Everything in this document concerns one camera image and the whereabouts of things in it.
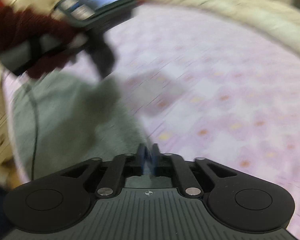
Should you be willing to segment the grey knitted pants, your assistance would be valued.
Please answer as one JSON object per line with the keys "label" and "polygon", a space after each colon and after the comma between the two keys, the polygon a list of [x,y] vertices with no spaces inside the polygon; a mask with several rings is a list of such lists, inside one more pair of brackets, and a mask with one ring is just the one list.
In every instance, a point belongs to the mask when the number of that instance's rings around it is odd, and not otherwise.
{"label": "grey knitted pants", "polygon": [[136,152],[147,142],[117,81],[87,82],[52,72],[13,94],[10,138],[22,183],[85,160]]}

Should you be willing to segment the pink patterned bed sheet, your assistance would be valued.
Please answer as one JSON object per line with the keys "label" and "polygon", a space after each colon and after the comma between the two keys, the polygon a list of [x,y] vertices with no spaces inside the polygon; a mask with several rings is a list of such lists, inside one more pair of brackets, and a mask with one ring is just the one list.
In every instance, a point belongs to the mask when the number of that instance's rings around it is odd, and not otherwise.
{"label": "pink patterned bed sheet", "polygon": [[[148,149],[6,197],[6,239],[300,239],[300,59],[198,10],[142,5],[107,38]],[[99,82],[87,53],[61,71]],[[158,176],[150,151],[158,144]]]}

